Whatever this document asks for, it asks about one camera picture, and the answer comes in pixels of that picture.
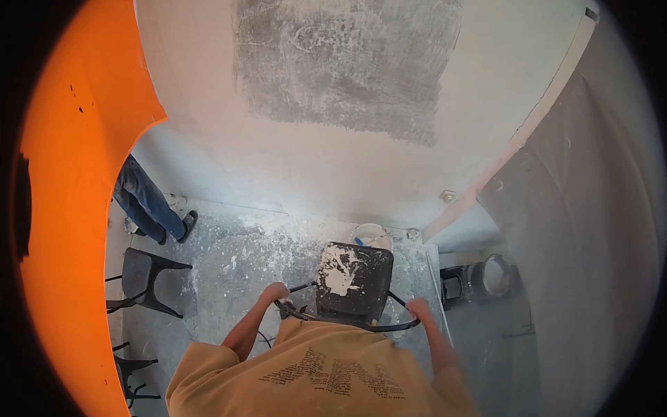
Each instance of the gray patch on wall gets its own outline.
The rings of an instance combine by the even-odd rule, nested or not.
[[[463,0],[236,0],[237,93],[254,117],[433,147]]]

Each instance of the yellow t-shirt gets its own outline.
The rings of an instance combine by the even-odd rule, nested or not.
[[[288,318],[273,348],[239,363],[192,343],[166,395],[182,416],[475,416],[459,372],[429,384],[412,354],[353,326]]]

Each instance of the blue jeans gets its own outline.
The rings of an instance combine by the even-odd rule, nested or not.
[[[121,168],[113,197],[137,227],[156,242],[167,237],[166,231],[177,240],[185,235],[183,220],[169,208],[164,195],[132,155]]]

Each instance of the white bucket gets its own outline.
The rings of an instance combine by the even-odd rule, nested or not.
[[[356,238],[362,241],[363,246],[387,249],[390,252],[394,251],[394,241],[392,237],[387,233],[387,229],[379,224],[366,223],[357,226],[350,236],[350,243],[358,245]]]

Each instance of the black cable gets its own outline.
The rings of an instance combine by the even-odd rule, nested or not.
[[[269,349],[271,349],[271,342],[269,342],[269,340],[266,338],[266,336],[264,336],[264,333],[260,332],[259,330],[257,331],[257,333],[259,333],[259,335],[264,338],[264,341],[266,342],[266,344],[269,345]]]

